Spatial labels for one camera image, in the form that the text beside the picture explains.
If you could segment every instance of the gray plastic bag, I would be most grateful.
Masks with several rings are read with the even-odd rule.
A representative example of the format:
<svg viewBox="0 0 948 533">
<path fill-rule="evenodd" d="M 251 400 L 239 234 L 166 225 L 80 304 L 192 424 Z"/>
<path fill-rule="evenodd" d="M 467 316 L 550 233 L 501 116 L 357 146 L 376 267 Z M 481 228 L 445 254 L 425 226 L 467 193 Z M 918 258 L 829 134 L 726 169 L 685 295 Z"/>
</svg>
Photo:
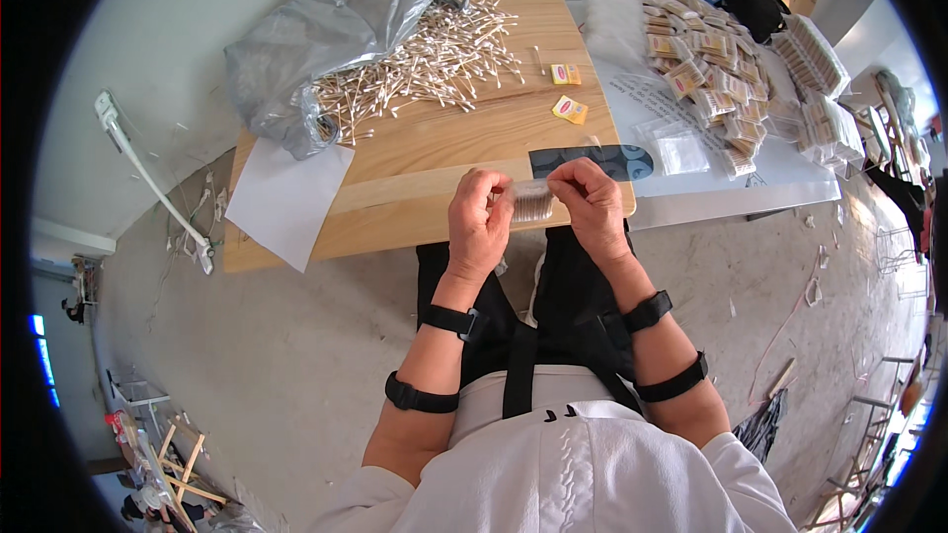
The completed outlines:
<svg viewBox="0 0 948 533">
<path fill-rule="evenodd" d="M 337 142 L 335 124 L 320 118 L 313 81 L 384 59 L 433 1 L 289 0 L 278 7 L 224 49 L 228 96 L 243 124 L 297 160 Z"/>
</svg>

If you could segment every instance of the pile of cotton swabs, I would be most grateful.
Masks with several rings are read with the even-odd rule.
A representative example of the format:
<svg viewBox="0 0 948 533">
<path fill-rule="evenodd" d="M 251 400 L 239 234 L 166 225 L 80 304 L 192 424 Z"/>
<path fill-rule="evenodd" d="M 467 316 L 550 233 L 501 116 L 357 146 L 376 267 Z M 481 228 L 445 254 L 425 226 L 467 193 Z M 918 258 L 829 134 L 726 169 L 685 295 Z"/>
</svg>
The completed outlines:
<svg viewBox="0 0 948 533">
<path fill-rule="evenodd" d="M 398 117 L 417 101 L 475 110 L 475 79 L 496 81 L 500 88 L 501 74 L 509 73 L 525 82 L 521 61 L 504 46 L 506 27 L 516 25 L 510 20 L 517 15 L 501 11 L 500 2 L 470 0 L 465 13 L 433 4 L 418 20 L 417 33 L 386 59 L 315 81 L 316 98 L 338 123 L 340 142 L 354 145 L 371 137 L 374 130 L 359 130 L 359 124 L 385 111 Z"/>
</svg>

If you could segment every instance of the human hand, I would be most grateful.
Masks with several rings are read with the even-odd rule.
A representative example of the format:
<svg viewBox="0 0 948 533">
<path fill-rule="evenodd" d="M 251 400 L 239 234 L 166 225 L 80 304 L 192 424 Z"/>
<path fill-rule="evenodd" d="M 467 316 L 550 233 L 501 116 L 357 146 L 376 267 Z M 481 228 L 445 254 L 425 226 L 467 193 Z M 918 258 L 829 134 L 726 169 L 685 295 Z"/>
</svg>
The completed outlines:
<svg viewBox="0 0 948 533">
<path fill-rule="evenodd" d="M 573 232 L 599 269 L 632 255 L 623 226 L 619 184 L 586 157 L 568 160 L 546 178 L 550 191 L 570 211 Z"/>
<path fill-rule="evenodd" d="M 510 183 L 503 173 L 486 169 L 471 169 L 461 178 L 447 208 L 450 257 L 445 274 L 480 290 L 501 262 L 514 216 L 514 197 L 506 189 Z M 492 194 L 501 196 L 494 200 Z"/>
</svg>

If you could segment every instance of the forearm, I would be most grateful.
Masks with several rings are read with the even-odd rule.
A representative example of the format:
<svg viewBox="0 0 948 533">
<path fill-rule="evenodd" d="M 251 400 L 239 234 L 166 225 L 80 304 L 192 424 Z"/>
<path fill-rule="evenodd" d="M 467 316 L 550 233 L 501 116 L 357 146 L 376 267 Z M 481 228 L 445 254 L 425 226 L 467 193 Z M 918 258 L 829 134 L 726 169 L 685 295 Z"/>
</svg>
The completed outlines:
<svg viewBox="0 0 948 533">
<path fill-rule="evenodd" d="M 432 304 L 467 311 L 474 305 L 480 285 L 446 273 L 434 291 Z M 418 391 L 452 395 L 461 384 L 461 352 L 464 342 L 457 334 L 422 325 L 396 375 Z M 427 414 L 399 410 L 387 399 L 362 465 L 386 468 L 417 486 L 421 469 L 447 450 L 454 426 L 454 413 Z"/>
<path fill-rule="evenodd" d="M 655 287 L 633 255 L 604 265 L 619 310 L 628 313 L 655 295 Z M 667 381 L 691 366 L 698 351 L 671 313 L 655 326 L 632 335 L 632 362 L 639 385 Z M 714 386 L 705 379 L 691 390 L 666 401 L 647 404 L 648 416 L 666 432 L 678 434 L 702 447 L 721 432 L 730 430 L 727 410 Z"/>
</svg>

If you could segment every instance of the concrete floor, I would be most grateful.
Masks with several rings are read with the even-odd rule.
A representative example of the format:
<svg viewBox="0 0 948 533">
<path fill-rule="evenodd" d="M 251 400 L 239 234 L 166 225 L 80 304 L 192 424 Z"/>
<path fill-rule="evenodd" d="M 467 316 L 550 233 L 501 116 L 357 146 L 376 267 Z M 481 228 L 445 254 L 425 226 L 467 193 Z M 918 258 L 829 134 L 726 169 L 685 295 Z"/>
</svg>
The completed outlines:
<svg viewBox="0 0 948 533">
<path fill-rule="evenodd" d="M 218 191 L 229 180 L 232 157 L 231 151 L 212 165 Z M 192 206 L 205 175 L 199 171 L 183 184 Z M 760 367 L 755 393 L 765 395 L 796 358 L 788 415 L 766 467 L 799 525 L 826 491 L 826 478 L 846 468 L 862 434 L 866 413 L 850 397 L 883 397 L 893 372 L 882 357 L 914 356 L 923 337 L 924 301 L 899 297 L 899 288 L 923 284 L 921 275 L 916 269 L 880 275 L 876 268 L 877 229 L 905 226 L 904 217 L 862 178 L 844 190 L 843 227 L 836 202 L 828 202 L 798 215 L 720 219 L 633 236 L 653 282 L 670 292 L 675 317 L 705 349 L 732 424 L 754 410 L 748 404 L 754 368 L 806 285 L 819 245 L 828 247 L 829 268 L 817 271 L 823 301 L 803 305 L 790 320 Z M 180 191 L 171 196 L 180 202 Z M 196 224 L 208 226 L 210 208 Z M 815 229 L 805 226 L 808 215 Z M 134 363 L 207 433 L 210 460 L 199 459 L 200 472 L 231 494 L 244 487 L 293 530 L 305 530 L 333 484 L 359 465 L 385 378 L 408 350 L 414 252 L 312 263 L 305 274 L 280 267 L 218 269 L 210 277 L 178 258 L 156 305 L 168 261 L 166 218 L 163 209 L 143 215 L 105 262 L 95 322 L 101 364 Z M 212 236 L 223 238 L 220 224 Z M 543 247 L 541 231 L 511 238 L 502 283 L 517 309 L 527 307 Z M 858 379 L 863 373 L 869 382 Z M 849 414 L 855 416 L 844 424 Z"/>
</svg>

